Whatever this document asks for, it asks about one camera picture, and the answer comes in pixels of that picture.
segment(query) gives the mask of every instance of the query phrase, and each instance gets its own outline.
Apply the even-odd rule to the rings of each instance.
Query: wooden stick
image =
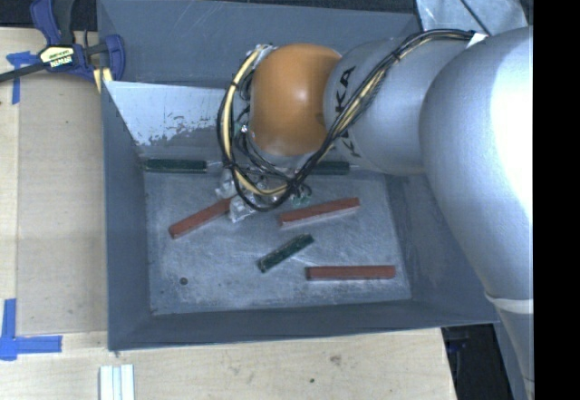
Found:
[[[306,268],[308,280],[366,280],[391,279],[395,276],[395,267],[380,266],[312,266]]]
[[[361,207],[358,197],[339,199],[320,203],[300,210],[287,211],[278,216],[278,224],[287,228],[297,224],[310,224],[311,222],[342,216],[343,214],[356,211]]]
[[[186,217],[185,219],[176,222],[169,226],[169,234],[172,239],[177,239],[192,230],[195,230],[204,224],[218,218],[229,211],[229,202],[231,199],[223,199],[214,203],[210,207],[202,211]]]

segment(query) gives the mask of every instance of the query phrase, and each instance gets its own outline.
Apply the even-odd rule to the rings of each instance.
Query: gray bin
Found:
[[[216,199],[220,155],[212,118],[248,50],[309,42],[344,54],[418,31],[413,15],[98,0],[98,20],[101,38],[121,35],[127,53],[122,82],[110,83],[101,98],[109,349],[498,321],[421,175],[392,177],[353,167],[346,176],[311,176],[312,202],[358,196],[362,206],[348,217],[299,229],[277,229],[276,215],[293,208],[286,203],[237,224],[223,217],[181,239],[167,232],[172,222]],[[150,158],[203,160],[208,172],[144,171]],[[312,245],[259,272],[258,258],[302,232],[313,235]],[[333,264],[394,264],[397,275],[306,282],[304,266]]]

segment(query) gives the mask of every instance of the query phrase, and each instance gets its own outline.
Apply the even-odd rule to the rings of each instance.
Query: bin floor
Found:
[[[145,173],[150,305],[156,315],[408,299],[411,291],[382,174],[311,176],[310,204],[358,197],[346,216],[280,230],[280,208],[232,223],[227,215],[172,239],[168,227],[215,203],[217,174]],[[256,262],[298,234],[314,243],[262,273]],[[307,281],[306,266],[394,265],[389,280]]]

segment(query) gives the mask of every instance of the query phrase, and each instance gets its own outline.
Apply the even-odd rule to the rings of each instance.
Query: blue tape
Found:
[[[14,361],[18,355],[62,352],[63,336],[16,337],[16,299],[4,302],[0,360]]]
[[[8,54],[6,60],[17,70],[23,64],[36,64],[40,63],[40,60],[35,54],[30,52],[17,52],[15,54]],[[12,85],[12,105],[16,105],[20,102],[20,78],[15,78]]]

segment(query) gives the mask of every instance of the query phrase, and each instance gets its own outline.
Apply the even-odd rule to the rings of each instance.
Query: table surface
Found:
[[[34,29],[0,28],[0,73],[7,54],[43,46]],[[63,351],[0,361],[0,399],[96,399],[100,366],[124,364],[138,400],[457,399],[437,328],[108,351],[96,87],[40,72],[12,105],[12,85],[0,84],[0,312],[17,298],[17,335],[63,334]]]

